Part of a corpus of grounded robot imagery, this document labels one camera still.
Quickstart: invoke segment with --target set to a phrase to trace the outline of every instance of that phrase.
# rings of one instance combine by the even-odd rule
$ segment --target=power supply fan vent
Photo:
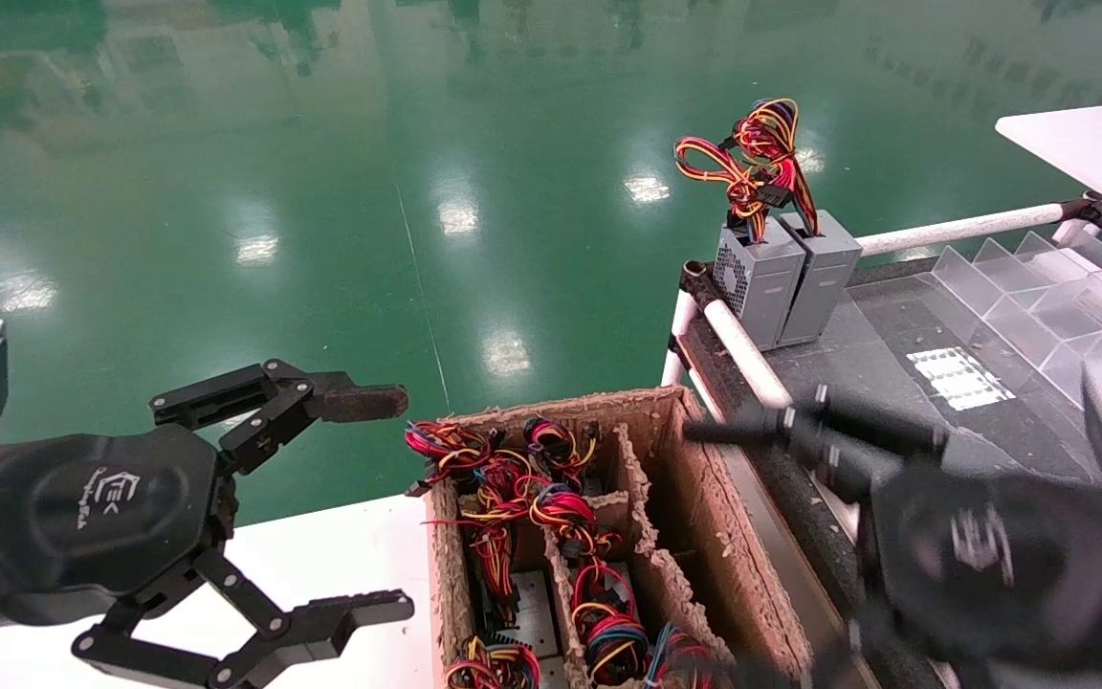
[[[747,300],[747,271],[726,245],[717,248],[713,281],[721,289],[730,310],[735,314],[743,313],[743,302]]]

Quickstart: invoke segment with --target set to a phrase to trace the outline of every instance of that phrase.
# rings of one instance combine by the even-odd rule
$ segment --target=acrylic organizer
[[[968,261],[946,248],[932,276],[1077,406],[1083,360],[1102,352],[1102,241],[1057,247],[1027,233],[1013,254],[992,239]]]

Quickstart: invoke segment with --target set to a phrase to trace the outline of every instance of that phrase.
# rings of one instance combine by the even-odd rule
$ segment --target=cardboard box
[[[761,658],[801,675],[809,666],[809,643],[730,478],[723,453],[732,450],[682,440],[683,420],[704,418],[690,389],[635,389],[446,420],[477,431],[504,428],[519,438],[532,416],[554,420],[577,437],[590,422],[599,423],[604,438],[593,463],[607,493],[590,502],[598,523],[625,538],[606,559],[628,563],[650,642],[673,622],[721,659]],[[447,482],[424,500],[429,519],[452,519],[458,510],[458,494]],[[591,689],[583,646],[569,624],[569,564],[554,532],[526,527],[518,535],[512,571],[542,569],[550,575],[568,685]],[[430,525],[429,545],[432,667],[441,670],[475,634],[474,614],[461,529]],[[541,557],[532,555],[539,545]],[[442,681],[439,676],[437,686]]]

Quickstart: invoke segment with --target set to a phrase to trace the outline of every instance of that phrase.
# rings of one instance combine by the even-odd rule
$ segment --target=bundle of wires
[[[547,483],[539,476],[521,480],[523,485],[541,488],[530,502],[530,520],[539,526],[550,526],[563,541],[565,558],[601,558],[620,540],[614,531],[598,527],[598,516],[581,494],[565,483]]]
[[[598,423],[591,423],[585,432],[585,453],[577,451],[576,438],[568,428],[542,417],[526,420],[526,444],[530,453],[547,460],[552,478],[566,483],[579,493],[582,489],[581,474],[594,459],[594,451],[598,450]]]
[[[529,513],[526,481],[541,480],[533,466],[519,453],[497,450],[475,471],[480,510],[462,512],[463,524],[477,527],[472,550],[482,562],[487,592],[507,627],[517,623],[517,590],[512,588],[512,552],[517,538],[512,520]]]
[[[668,624],[661,627],[657,645],[652,647],[644,686],[646,689],[663,686],[666,678],[673,672],[677,677],[681,676],[678,686],[683,689],[713,689],[713,677],[703,671],[713,659],[707,646],[701,645],[677,625]]]
[[[720,170],[705,171],[691,165],[687,162],[687,154],[693,151],[710,158]],[[731,227],[734,226],[734,219],[750,222],[752,241],[765,240],[768,205],[759,200],[759,187],[768,183],[756,166],[744,166],[726,149],[695,136],[682,137],[674,143],[674,164],[678,165],[678,171],[689,179],[725,183],[725,197],[730,201]]]
[[[419,482],[423,488],[450,476],[472,480],[474,470],[487,462],[494,442],[456,423],[430,420],[407,422],[406,440],[411,450],[424,455],[424,480]]]
[[[685,136],[674,143],[674,164],[683,175],[701,182],[726,184],[731,227],[735,226],[735,219],[750,222],[752,241],[765,240],[768,218],[768,196],[765,193],[771,187],[792,194],[793,204],[804,215],[808,232],[818,236],[814,200],[810,196],[801,166],[793,157],[797,115],[799,110],[792,99],[756,100],[747,117],[735,122],[734,132],[721,146],[695,136]],[[732,148],[743,151],[742,162],[730,153]],[[687,162],[687,157],[692,152],[704,154],[719,170],[705,171],[691,165]]]
[[[541,681],[538,658],[527,646],[484,645],[477,636],[445,670],[450,689],[539,689]]]
[[[606,578],[627,598],[606,589]],[[601,560],[582,567],[572,592],[572,623],[585,645],[585,664],[596,685],[622,685],[646,670],[649,638],[635,618],[631,585]]]
[[[763,165],[771,174],[770,184],[788,189],[804,217],[806,228],[819,235],[819,213],[814,197],[801,174],[793,140],[797,136],[797,101],[792,98],[765,98],[756,100],[750,114],[734,125],[734,141],[743,149],[747,162]]]

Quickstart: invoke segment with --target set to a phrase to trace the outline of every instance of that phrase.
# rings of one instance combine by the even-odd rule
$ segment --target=black work surface
[[[944,419],[952,428],[946,464],[965,474],[1031,472],[1060,481],[1096,481],[1083,413],[932,279],[931,260],[894,263],[853,276],[827,331],[813,344],[765,354],[795,398],[819,384],[845,389],[892,409]],[[703,317],[682,338],[688,365],[730,417],[754,400],[746,380]],[[1013,398],[955,410],[910,362],[909,354],[954,348],[979,360]],[[760,481],[841,614],[863,599],[852,542],[819,500],[810,480],[785,456],[752,457]],[[909,647],[871,659],[885,689],[940,686],[931,666]],[[1094,688],[1102,677],[1058,678],[997,668],[1007,689]]]

